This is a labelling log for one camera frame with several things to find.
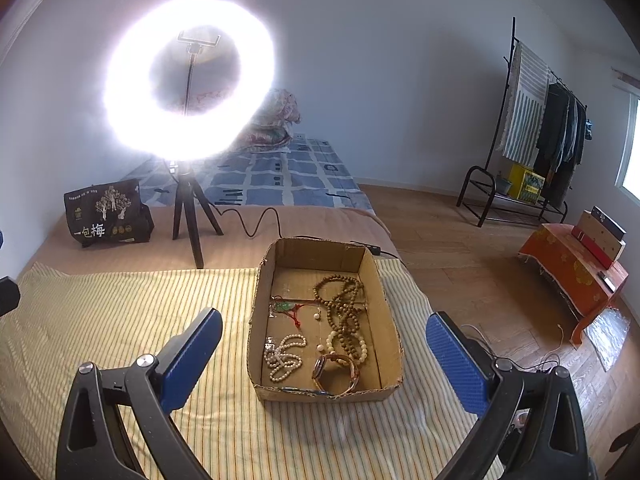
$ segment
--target striped towel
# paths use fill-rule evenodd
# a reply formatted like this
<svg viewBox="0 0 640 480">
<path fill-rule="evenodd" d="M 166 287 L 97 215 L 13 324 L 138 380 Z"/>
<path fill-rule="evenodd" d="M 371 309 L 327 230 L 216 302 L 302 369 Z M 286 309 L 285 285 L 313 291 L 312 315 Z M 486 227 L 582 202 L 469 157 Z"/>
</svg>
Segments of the striped towel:
<svg viewBox="0 0 640 480">
<path fill-rule="evenodd" d="M 545 112 L 549 68 L 522 42 L 513 53 L 509 101 L 498 150 L 514 162 L 531 167 Z"/>
<path fill-rule="evenodd" d="M 257 399 L 246 372 L 257 269 L 68 276 L 36 264 L 20 280 L 20 307 L 0 318 L 2 421 L 39 478 L 53 480 L 78 364 L 128 366 L 213 305 L 224 318 L 222 341 L 185 407 L 172 413 L 212 478 L 433 479 L 476 417 L 425 343 L 429 301 L 397 260 L 377 264 L 404 345 L 404 383 L 382 402 L 353 404 Z M 131 409 L 122 413 L 146 476 L 162 478 Z M 501 471 L 496 460 L 487 478 Z"/>
</svg>

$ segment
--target orange tablecloth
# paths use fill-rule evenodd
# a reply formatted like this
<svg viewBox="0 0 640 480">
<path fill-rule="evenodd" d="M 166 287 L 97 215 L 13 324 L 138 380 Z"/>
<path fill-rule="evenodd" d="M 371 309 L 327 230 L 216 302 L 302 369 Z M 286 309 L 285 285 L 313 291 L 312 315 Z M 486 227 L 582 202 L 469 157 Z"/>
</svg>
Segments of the orange tablecloth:
<svg viewBox="0 0 640 480">
<path fill-rule="evenodd" d="M 615 262 L 605 269 L 589 250 L 571 234 L 569 224 L 542 224 L 520 249 L 520 255 L 532 256 L 562 288 L 582 319 L 572 335 L 574 344 L 582 342 L 584 330 L 607 306 L 613 304 L 626 282 L 628 273 Z M 613 282 L 611 292 L 598 277 L 602 271 Z"/>
</svg>

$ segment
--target tripod leg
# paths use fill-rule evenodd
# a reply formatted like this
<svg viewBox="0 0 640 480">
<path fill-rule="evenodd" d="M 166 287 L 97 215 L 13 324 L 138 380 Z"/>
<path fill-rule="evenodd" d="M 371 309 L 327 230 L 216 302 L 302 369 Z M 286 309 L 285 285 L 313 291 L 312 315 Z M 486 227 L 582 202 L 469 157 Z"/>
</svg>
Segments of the tripod leg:
<svg viewBox="0 0 640 480">
<path fill-rule="evenodd" d="M 193 259 L 196 261 L 196 268 L 204 268 L 204 260 L 202 259 L 202 248 L 200 247 L 200 235 L 198 234 L 198 221 L 196 220 L 196 205 L 191 193 L 191 186 L 185 188 L 185 192 L 189 192 L 188 197 L 184 197 L 184 216 L 187 219 L 187 229 L 189 231 L 189 240 L 191 241 L 191 250 L 193 251 Z"/>
<path fill-rule="evenodd" d="M 178 187 L 175 190 L 175 207 L 174 207 L 174 238 L 175 240 L 180 234 L 180 217 L 182 216 L 182 186 L 181 182 L 178 182 Z"/>
<path fill-rule="evenodd" d="M 200 184 L 197 183 L 197 181 L 194 181 L 193 183 L 193 192 L 195 193 L 198 202 L 200 202 L 200 205 L 204 209 L 204 213 L 205 215 L 207 215 L 209 222 L 211 222 L 211 225 L 213 225 L 213 228 L 216 230 L 216 234 L 218 236 L 222 236 L 223 232 L 220 228 L 220 224 L 218 224 L 216 217 L 213 216 L 213 211 L 211 210 L 211 206 L 209 205 L 209 200 L 207 200 L 204 191 L 200 187 Z"/>
</svg>

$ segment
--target black tripod stand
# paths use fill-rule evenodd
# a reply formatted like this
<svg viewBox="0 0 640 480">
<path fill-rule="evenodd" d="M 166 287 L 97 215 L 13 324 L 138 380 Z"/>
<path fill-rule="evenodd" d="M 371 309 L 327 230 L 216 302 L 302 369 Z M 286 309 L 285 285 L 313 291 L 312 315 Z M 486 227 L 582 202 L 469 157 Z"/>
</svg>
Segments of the black tripod stand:
<svg viewBox="0 0 640 480">
<path fill-rule="evenodd" d="M 184 98 L 184 115 L 187 115 L 189 107 L 189 95 L 191 92 L 191 76 L 193 75 L 193 66 L 196 62 L 196 56 L 202 52 L 205 46 L 216 46 L 220 40 L 220 36 L 213 43 L 211 41 L 190 40 L 184 37 L 184 32 L 178 35 L 178 41 L 187 43 L 187 52 L 190 54 L 189 73 L 187 74 L 187 90 Z M 209 200 L 204 195 L 204 191 L 198 184 L 196 176 L 193 173 L 191 165 L 186 162 L 178 164 L 177 168 L 178 189 L 175 191 L 175 209 L 174 209 L 174 240 L 180 233 L 180 217 L 182 216 L 182 205 L 184 204 L 184 217 L 187 221 L 187 230 L 189 231 L 189 240 L 191 241 L 191 250 L 193 251 L 193 259 L 196 261 L 196 268 L 204 268 L 204 260 L 202 258 L 202 247 L 200 246 L 200 234 L 198 232 L 198 221 L 196 219 L 195 199 L 198 199 L 200 205 L 204 209 L 204 213 L 216 230 L 216 234 L 222 236 L 223 232 L 220 225 L 213 216 L 213 211 L 209 205 Z"/>
</svg>

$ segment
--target blue gripper pad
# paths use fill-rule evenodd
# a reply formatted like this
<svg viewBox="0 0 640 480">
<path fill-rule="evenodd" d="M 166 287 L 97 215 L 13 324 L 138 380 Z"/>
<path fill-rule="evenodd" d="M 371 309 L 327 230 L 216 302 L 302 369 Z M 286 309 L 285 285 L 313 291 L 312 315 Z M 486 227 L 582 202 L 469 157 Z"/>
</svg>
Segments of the blue gripper pad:
<svg viewBox="0 0 640 480">
<path fill-rule="evenodd" d="M 167 415 L 187 402 L 221 338 L 222 316 L 212 309 L 164 373 L 159 401 Z"/>
<path fill-rule="evenodd" d="M 488 385 L 476 363 L 438 314 L 429 316 L 425 334 L 462 407 L 482 416 L 489 407 Z"/>
</svg>

